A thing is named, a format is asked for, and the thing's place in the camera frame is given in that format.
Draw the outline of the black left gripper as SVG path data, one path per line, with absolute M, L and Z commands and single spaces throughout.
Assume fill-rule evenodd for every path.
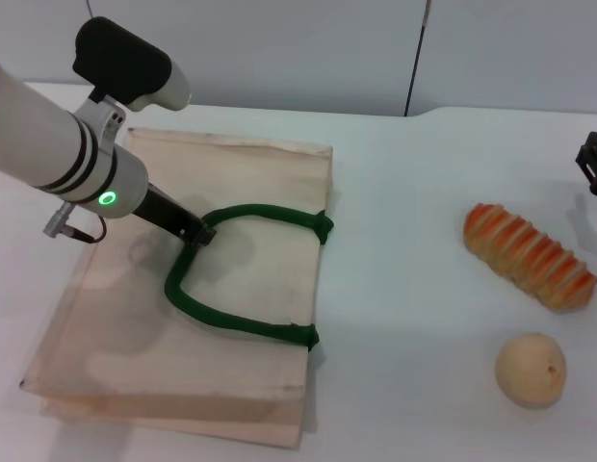
M 191 246 L 206 246 L 217 233 L 201 218 L 153 184 L 148 185 L 144 199 L 138 206 L 138 217 L 168 231 Z

